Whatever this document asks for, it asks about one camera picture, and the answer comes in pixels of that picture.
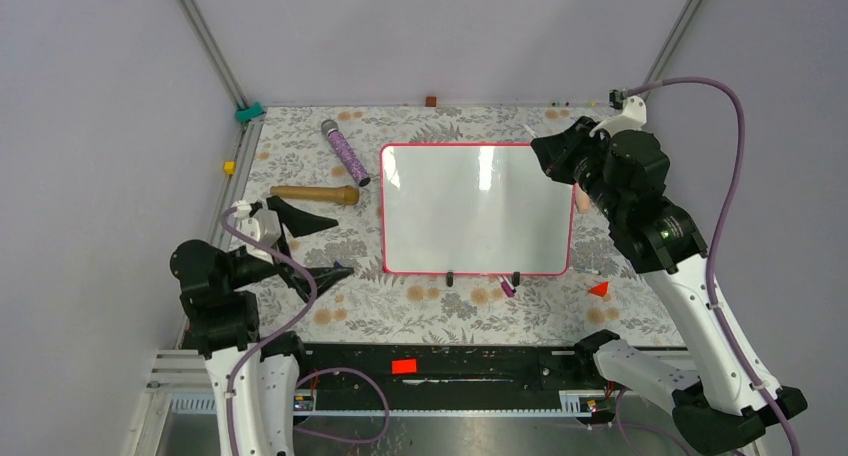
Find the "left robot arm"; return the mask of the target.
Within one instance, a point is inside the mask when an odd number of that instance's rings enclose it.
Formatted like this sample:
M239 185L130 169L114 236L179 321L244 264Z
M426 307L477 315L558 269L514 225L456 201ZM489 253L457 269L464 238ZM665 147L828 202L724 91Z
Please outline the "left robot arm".
M304 268L294 262L288 236L308 236L338 222L278 196L239 201L221 219L241 246L225 251L193 239L170 257L188 319L186 337L203 358L211 382L221 453L291 455L296 386L309 377L311 363L294 331L261 337L257 298L247 288L277 277L312 305L353 270Z

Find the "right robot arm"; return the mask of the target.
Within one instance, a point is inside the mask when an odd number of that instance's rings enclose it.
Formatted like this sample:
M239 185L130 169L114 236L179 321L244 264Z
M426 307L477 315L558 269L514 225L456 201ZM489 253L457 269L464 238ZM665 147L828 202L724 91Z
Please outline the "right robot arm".
M740 449L807 409L803 393L779 383L740 330L696 223L664 194L670 161L653 134L612 134L582 117L531 148L548 178L580 187L607 219L615 248L659 297L694 363L677 369L601 330L575 346L579 383L635 391L703 455Z

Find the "pink framed whiteboard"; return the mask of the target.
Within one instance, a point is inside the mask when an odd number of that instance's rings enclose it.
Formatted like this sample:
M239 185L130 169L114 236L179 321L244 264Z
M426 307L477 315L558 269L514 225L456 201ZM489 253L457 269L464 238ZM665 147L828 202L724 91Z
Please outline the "pink framed whiteboard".
M567 271L572 188L544 175L528 143L394 143L379 158L386 272Z

